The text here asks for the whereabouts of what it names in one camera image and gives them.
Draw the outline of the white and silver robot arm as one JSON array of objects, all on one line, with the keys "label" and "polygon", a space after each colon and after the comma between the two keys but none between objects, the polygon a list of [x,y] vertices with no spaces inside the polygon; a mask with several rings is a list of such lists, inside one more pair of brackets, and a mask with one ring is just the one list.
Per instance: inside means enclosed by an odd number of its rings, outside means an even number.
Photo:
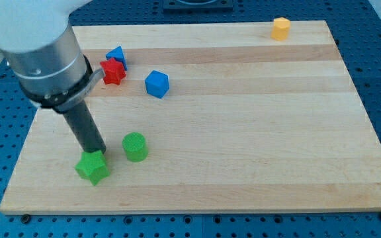
[{"label": "white and silver robot arm", "polygon": [[90,0],[0,0],[0,50],[29,100],[60,114],[84,111],[101,72],[83,55],[69,15]]}]

